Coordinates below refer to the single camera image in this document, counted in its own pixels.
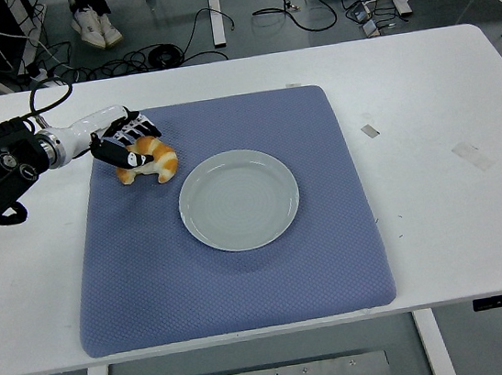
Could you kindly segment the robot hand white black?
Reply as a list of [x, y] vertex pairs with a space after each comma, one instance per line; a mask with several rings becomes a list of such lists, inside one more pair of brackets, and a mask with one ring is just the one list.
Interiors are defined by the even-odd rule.
[[126, 170], [154, 161], [152, 151], [133, 152], [131, 149], [139, 148], [139, 140], [161, 135], [146, 116], [122, 105], [112, 105], [54, 132], [58, 146], [55, 165], [58, 167], [90, 152], [94, 158]]

